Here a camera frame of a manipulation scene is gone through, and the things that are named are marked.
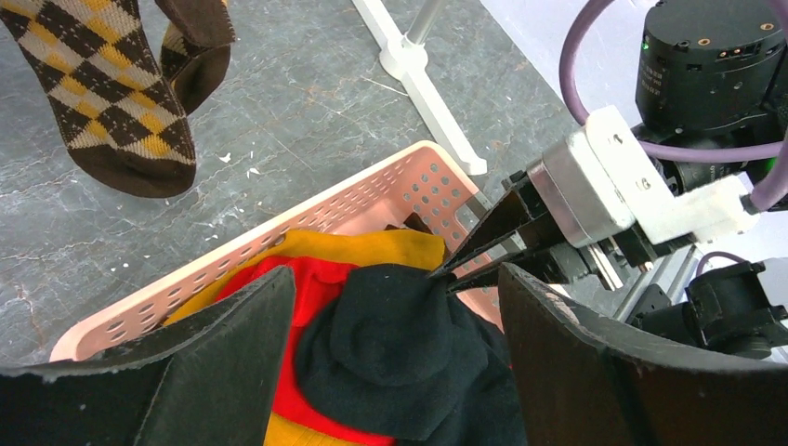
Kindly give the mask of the black sock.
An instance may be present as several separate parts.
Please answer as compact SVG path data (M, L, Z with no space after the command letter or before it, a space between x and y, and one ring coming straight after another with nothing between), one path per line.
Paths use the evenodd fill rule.
M399 445L522 445L506 339L447 279L384 264L353 270L299 354L315 408Z

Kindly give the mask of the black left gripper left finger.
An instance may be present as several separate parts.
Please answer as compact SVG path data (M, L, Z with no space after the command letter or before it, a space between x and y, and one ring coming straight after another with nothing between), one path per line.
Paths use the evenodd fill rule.
M296 297L278 267L84 361L1 372L5 445L260 445Z

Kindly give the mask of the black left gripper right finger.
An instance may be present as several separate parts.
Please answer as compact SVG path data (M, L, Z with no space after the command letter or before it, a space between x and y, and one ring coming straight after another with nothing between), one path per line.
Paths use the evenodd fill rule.
M531 445L783 445L787 368L601 315L505 263L502 321Z

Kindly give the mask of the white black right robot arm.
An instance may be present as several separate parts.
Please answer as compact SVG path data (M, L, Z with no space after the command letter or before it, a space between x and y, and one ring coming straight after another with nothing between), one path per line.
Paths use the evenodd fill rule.
M510 178L435 277L518 235L524 246L506 263L616 290L627 268L745 232L786 195L786 3L657 2L641 34L633 128L612 106L587 111L574 81L579 45L606 7L587 3L561 51L560 91L580 128Z

